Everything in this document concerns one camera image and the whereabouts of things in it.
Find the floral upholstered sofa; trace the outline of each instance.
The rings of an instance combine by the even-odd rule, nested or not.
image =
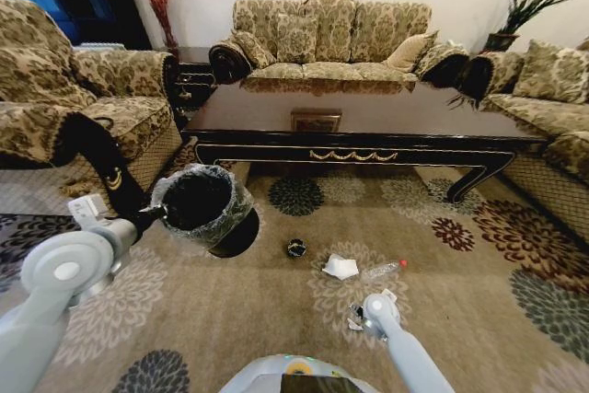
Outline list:
[[[485,52],[461,87],[481,107],[547,138],[504,175],[589,242],[589,52],[532,40],[526,54]]]
[[[426,32],[431,14],[426,4],[412,2],[237,0],[232,34],[214,45],[209,56],[219,83],[248,76],[400,83],[420,79],[452,86],[468,54],[457,45],[435,43],[434,34],[427,51],[408,69],[387,64],[407,38]]]
[[[91,192],[112,203],[122,180],[122,198],[140,204],[181,143],[167,100],[175,59],[73,52],[29,0],[0,0],[0,17],[0,213],[67,214]]]

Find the coffee table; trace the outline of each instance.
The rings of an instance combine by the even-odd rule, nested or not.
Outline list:
[[[461,202],[545,140],[495,112],[453,107],[453,88],[351,87],[251,79],[220,86],[185,127],[204,164],[220,160],[469,167],[447,200]]]

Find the vase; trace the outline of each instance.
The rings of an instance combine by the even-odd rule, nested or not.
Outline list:
[[[487,43],[485,43],[485,47],[481,52],[506,52],[518,37],[519,36],[517,34],[500,34],[497,32],[492,32],[489,34]]]
[[[164,44],[166,45],[167,51],[174,55],[177,59],[179,58],[179,51],[178,51],[178,42],[172,33],[172,28],[170,26],[163,27],[164,30]]]

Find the armrest cover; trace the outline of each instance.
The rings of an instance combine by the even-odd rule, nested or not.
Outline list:
[[[451,87],[468,62],[468,52],[451,43],[436,43],[418,61],[413,73],[423,82]]]
[[[513,92],[524,67],[520,52],[484,52],[470,61],[462,90],[474,98]]]
[[[155,51],[76,51],[75,78],[99,97],[147,96],[167,98],[167,72],[175,58]]]
[[[234,36],[216,43],[209,60],[217,83],[235,83],[252,71],[251,63]]]
[[[77,111],[41,103],[0,102],[0,168],[39,168],[67,163],[62,128]]]

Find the floral patterned rug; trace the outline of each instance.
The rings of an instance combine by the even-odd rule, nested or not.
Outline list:
[[[177,162],[176,168],[190,156]],[[38,391],[212,393],[275,353],[337,364],[383,392],[407,391],[382,342],[348,329],[348,305],[389,289],[403,326],[457,392],[589,391],[589,256],[498,179],[445,202],[451,168],[256,164],[260,232],[219,260],[152,226],[131,264],[76,308]],[[69,217],[0,216],[0,313],[25,296],[19,263]],[[303,258],[285,253],[293,237]],[[321,269],[408,267],[363,283]]]

